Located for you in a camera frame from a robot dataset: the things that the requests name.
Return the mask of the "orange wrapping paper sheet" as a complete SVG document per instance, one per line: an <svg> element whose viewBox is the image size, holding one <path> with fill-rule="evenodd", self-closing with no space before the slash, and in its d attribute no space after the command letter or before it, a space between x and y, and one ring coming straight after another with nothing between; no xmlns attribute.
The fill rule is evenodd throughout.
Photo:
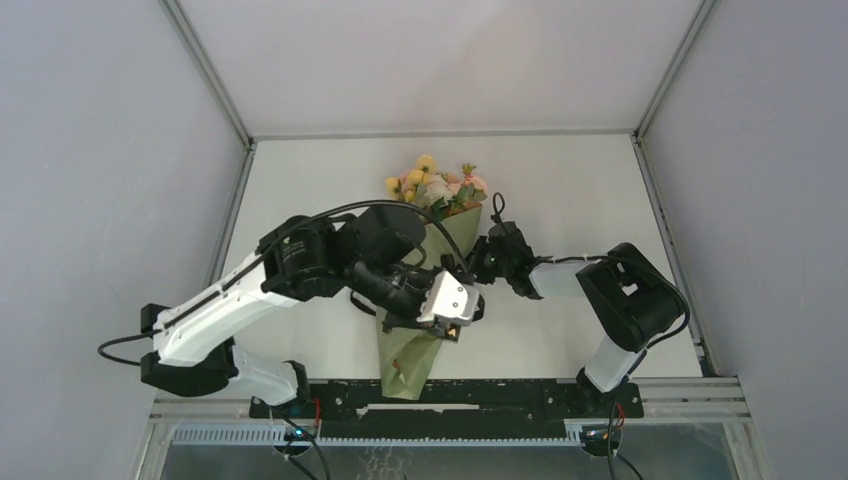
<svg viewBox="0 0 848 480"><path fill-rule="evenodd" d="M472 250L478 237L483 209L475 206L441 221L462 255ZM384 397L417 400L423 391L443 341L423 330L383 330L386 311L376 311L376 338L381 393Z"/></svg>

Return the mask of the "peach white fake flower bunch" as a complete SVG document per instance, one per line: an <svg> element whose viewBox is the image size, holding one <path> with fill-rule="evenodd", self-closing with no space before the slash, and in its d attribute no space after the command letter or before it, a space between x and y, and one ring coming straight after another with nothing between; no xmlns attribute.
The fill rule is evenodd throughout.
<svg viewBox="0 0 848 480"><path fill-rule="evenodd" d="M478 174L477 166L465 163L459 174L434 174L424 184L422 200L434 216L447 218L479 207L487 198L488 185Z"/></svg>

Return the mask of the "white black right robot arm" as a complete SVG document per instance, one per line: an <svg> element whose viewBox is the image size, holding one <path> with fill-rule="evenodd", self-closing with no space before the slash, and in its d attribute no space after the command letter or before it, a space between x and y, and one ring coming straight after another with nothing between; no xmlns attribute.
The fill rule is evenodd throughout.
<svg viewBox="0 0 848 480"><path fill-rule="evenodd" d="M584 294L604 331L592 359L579 371L579 406L605 415L648 352L688 327L691 309L680 290L629 242L605 254L538 256L512 221L478 238L467 263L475 280L504 279L532 300Z"/></svg>

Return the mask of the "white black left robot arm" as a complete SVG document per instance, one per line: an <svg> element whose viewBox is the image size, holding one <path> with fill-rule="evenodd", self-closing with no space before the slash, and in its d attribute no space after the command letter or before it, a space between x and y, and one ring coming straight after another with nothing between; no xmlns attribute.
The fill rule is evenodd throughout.
<svg viewBox="0 0 848 480"><path fill-rule="evenodd" d="M138 335L153 346L136 363L141 381L184 398L234 389L301 416L313 401L305 367L253 355L235 337L273 311L343 289L382 308L388 329L455 339L483 317L485 302L458 247L433 267L406 262L435 224L422 208L394 200L289 218L192 299L142 308Z"/></svg>

